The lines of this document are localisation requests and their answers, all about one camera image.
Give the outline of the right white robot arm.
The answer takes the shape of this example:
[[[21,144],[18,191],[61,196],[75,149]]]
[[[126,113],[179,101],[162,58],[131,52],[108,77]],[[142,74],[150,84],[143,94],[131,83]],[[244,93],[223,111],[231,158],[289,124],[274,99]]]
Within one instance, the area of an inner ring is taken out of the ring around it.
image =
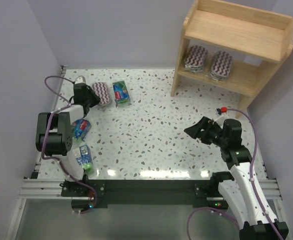
[[[241,240],[284,240],[289,234],[270,207],[255,173],[250,151],[242,144],[242,124],[236,119],[216,122],[203,117],[184,129],[193,139],[220,148],[228,171],[211,175],[209,187],[226,200]]]

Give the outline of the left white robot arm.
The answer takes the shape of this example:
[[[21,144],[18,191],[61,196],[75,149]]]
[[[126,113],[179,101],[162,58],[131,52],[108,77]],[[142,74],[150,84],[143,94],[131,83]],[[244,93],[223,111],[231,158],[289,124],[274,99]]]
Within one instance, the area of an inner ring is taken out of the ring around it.
[[[84,177],[84,169],[72,153],[72,124],[86,117],[100,98],[86,83],[76,83],[73,101],[56,111],[38,114],[35,146],[42,159],[57,161],[66,181],[78,182]]]

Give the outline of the purple zigzag sponge pack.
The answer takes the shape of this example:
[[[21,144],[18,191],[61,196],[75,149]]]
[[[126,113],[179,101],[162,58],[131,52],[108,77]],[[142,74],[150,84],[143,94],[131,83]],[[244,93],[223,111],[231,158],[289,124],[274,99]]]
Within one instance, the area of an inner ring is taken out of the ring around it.
[[[190,48],[184,59],[184,67],[192,73],[202,73],[205,68],[205,62],[208,56],[208,50],[200,45],[194,45]]]
[[[95,94],[100,98],[99,105],[107,106],[111,103],[108,85],[105,82],[95,82],[92,84],[92,89]]]
[[[224,81],[230,75],[233,65],[233,57],[226,51],[219,50],[212,58],[210,75],[215,81]]]

